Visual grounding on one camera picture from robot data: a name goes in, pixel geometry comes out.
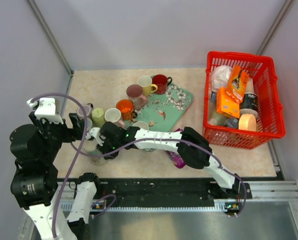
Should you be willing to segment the red mug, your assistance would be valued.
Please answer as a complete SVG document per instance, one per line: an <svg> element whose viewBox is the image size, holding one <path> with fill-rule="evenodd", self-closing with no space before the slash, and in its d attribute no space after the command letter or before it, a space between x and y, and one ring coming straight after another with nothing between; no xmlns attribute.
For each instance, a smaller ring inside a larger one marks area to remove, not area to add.
<svg viewBox="0 0 298 240"><path fill-rule="evenodd" d="M154 75L152 78L152 83L158 87L155 93L158 95L164 94L172 80L172 77L167 77L163 74Z"/></svg>

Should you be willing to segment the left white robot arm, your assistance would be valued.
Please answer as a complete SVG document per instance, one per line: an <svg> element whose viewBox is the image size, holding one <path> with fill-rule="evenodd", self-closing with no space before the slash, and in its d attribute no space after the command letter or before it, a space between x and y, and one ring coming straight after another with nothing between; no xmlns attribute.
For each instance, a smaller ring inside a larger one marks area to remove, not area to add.
<svg viewBox="0 0 298 240"><path fill-rule="evenodd" d="M50 123L45 117L38 119L33 112L29 118L31 124L18 127L9 137L10 151L16 158L10 191L35 224L41 239L89 240L91 205L102 194L99 177L87 172L77 179L74 203L65 216L56 206L60 194L58 170L53 164L62 143L82 138L84 122L75 113L69 114L72 128L65 123Z"/></svg>

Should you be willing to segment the orange mug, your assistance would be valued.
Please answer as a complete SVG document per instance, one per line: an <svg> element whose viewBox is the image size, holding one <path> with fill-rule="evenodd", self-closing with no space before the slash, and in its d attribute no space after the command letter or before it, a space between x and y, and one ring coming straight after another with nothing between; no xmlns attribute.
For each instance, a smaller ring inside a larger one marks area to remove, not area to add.
<svg viewBox="0 0 298 240"><path fill-rule="evenodd" d="M122 99L116 104L116 108L120 110L122 114L122 119L124 121L129 121L137 118L138 114L135 112L134 105L132 101L127 99Z"/></svg>

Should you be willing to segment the yellow mug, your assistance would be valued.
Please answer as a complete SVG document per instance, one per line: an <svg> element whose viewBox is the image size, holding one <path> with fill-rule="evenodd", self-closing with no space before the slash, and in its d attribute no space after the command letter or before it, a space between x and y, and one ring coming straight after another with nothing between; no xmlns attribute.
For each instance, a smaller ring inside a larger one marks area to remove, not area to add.
<svg viewBox="0 0 298 240"><path fill-rule="evenodd" d="M143 75L137 80L137 84L143 89L143 94L149 96L157 91L158 86L153 84L150 76Z"/></svg>

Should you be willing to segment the cream green mug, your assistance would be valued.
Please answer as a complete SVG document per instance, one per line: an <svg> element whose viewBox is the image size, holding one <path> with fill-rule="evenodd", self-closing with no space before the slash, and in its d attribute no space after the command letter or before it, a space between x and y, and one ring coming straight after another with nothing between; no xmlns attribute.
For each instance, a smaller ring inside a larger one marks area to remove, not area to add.
<svg viewBox="0 0 298 240"><path fill-rule="evenodd" d="M89 155L89 158L96 166L103 166L107 163L104 157L99 157L102 153L97 149L96 140L86 140L83 144L83 151Z"/></svg>

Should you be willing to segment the pink cream mug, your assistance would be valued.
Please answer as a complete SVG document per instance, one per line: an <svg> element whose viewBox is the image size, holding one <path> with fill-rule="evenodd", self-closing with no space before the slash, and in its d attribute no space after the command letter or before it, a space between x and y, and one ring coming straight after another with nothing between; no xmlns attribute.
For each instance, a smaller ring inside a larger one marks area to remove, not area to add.
<svg viewBox="0 0 298 240"><path fill-rule="evenodd" d="M117 108L110 108L104 114L105 120L107 122L112 122L118 127L125 128L126 124L122 118L121 111Z"/></svg>

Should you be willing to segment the dark teal mug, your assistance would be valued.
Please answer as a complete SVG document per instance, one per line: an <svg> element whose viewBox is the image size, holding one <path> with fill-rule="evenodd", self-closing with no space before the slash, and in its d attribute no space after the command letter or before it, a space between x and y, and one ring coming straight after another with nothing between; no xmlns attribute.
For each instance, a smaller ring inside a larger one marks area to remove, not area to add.
<svg viewBox="0 0 298 240"><path fill-rule="evenodd" d="M133 125L133 127L139 127L144 130L149 130L149 125L144 121L137 121Z"/></svg>

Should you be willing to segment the pink floral mug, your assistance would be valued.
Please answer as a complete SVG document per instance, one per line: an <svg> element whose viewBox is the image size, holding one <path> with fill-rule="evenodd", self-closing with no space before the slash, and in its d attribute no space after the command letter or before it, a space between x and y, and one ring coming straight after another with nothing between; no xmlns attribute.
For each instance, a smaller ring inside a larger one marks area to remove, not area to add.
<svg viewBox="0 0 298 240"><path fill-rule="evenodd" d="M148 97L144 95L143 89L138 84L130 85L126 89L128 99L133 103L135 110L140 110L148 104Z"/></svg>

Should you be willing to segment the blue teal mug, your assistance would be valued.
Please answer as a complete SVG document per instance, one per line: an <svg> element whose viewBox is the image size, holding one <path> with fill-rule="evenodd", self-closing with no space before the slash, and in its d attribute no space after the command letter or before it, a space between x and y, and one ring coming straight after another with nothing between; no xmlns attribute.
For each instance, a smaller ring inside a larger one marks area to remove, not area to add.
<svg viewBox="0 0 298 240"><path fill-rule="evenodd" d="M93 128L93 121L90 118L87 118L87 132Z"/></svg>

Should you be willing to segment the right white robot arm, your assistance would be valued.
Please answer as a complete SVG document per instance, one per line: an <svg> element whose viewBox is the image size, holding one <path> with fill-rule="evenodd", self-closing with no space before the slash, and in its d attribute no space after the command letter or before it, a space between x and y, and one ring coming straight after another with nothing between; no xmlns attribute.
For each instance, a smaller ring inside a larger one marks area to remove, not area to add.
<svg viewBox="0 0 298 240"><path fill-rule="evenodd" d="M92 128L90 135L95 138L97 149L108 159L116 158L122 149L169 151L178 154L187 166L208 172L226 197L235 197L241 188L247 193L242 179L222 164L209 142L191 127L182 131L157 132L138 126L124 129L106 122L101 128Z"/></svg>

